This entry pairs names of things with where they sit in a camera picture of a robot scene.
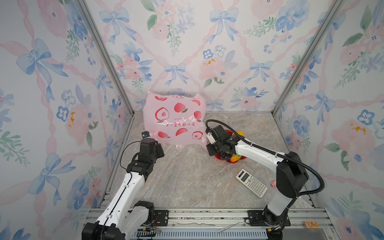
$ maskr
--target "red bowl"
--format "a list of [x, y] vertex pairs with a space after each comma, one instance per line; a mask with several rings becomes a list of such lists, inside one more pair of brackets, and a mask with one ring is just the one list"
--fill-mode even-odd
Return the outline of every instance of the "red bowl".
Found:
[[[231, 131], [229, 131], [229, 130], [225, 130], [227, 133], [229, 133], [229, 134], [233, 134], [233, 132], [231, 132]], [[221, 161], [225, 161], [224, 159], [221, 159], [220, 158], [220, 155], [219, 154], [216, 154], [215, 155], [215, 157], [218, 159], [218, 160], [221, 160]]]

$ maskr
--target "floral wallpaper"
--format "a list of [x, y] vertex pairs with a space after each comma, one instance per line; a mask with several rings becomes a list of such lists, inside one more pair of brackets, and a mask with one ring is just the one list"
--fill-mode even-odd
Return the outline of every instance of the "floral wallpaper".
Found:
[[332, 2], [86, 0], [138, 111], [147, 91], [199, 93], [208, 111], [271, 111]]
[[384, 1], [347, 0], [275, 115], [343, 240], [384, 239], [383, 58]]
[[0, 6], [0, 239], [75, 239], [130, 116], [73, 1]]

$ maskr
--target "pink plastic bag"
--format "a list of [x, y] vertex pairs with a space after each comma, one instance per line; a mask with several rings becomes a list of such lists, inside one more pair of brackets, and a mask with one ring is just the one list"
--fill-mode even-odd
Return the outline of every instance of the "pink plastic bag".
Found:
[[145, 130], [159, 142], [177, 146], [197, 143], [204, 148], [207, 145], [205, 101], [199, 94], [187, 98], [148, 92], [143, 115]]

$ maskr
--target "metal corner post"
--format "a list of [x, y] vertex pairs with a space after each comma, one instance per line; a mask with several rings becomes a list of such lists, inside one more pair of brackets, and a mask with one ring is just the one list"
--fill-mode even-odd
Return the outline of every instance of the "metal corner post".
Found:
[[74, 2], [75, 2], [76, 7], [79, 9], [79, 12], [83, 17], [83, 20], [84, 20], [89, 32], [91, 33], [91, 35], [93, 37], [95, 46], [97, 47], [97, 49], [101, 55], [102, 60], [105, 62], [105, 68], [110, 73], [110, 75], [112, 77], [112, 81], [115, 84], [116, 89], [117, 89], [118, 93], [120, 94], [123, 103], [125, 104], [127, 110], [129, 111], [130, 116], [133, 117], [133, 114], [134, 114], [133, 108], [132, 108], [131, 104], [129, 103], [128, 96], [125, 93], [124, 88], [123, 88], [123, 84], [120, 82], [119, 77], [117, 75], [117, 72], [116, 72], [115, 68], [113, 67], [112, 60], [110, 59], [110, 57], [108, 55], [108, 51], [107, 51], [107, 49], [103, 43], [101, 35], [100, 35], [100, 33], [97, 29], [97, 26], [93, 20], [93, 17], [89, 11], [87, 3], [85, 2], [85, 0], [74, 0]]
[[283, 92], [281, 93], [277, 103], [275, 104], [272, 110], [273, 116], [275, 116], [275, 114], [283, 106], [284, 101], [288, 97], [292, 87], [294, 86], [298, 78], [303, 73], [307, 63], [309, 63], [309, 61], [311, 60], [312, 56], [314, 55], [314, 52], [317, 50], [318, 46], [320, 45], [320, 42], [322, 41], [323, 37], [326, 35], [326, 32], [331, 27], [332, 23], [337, 17], [337, 13], [340, 11], [344, 2], [345, 0], [334, 0], [332, 5], [330, 6], [326, 16], [324, 17], [324, 21], [321, 23], [321, 25], [317, 29], [315, 35], [313, 36], [313, 40], [309, 44], [306, 51], [304, 52], [303, 57], [301, 58], [301, 61], [299, 62], [297, 69], [293, 72], [291, 78], [289, 79], [287, 85], [285, 86]]

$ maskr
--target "calculator screen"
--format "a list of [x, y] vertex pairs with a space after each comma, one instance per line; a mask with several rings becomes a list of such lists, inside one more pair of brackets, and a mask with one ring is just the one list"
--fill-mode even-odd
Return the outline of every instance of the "calculator screen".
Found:
[[249, 174], [246, 173], [244, 176], [241, 178], [241, 181], [245, 182], [245, 180], [249, 177]]

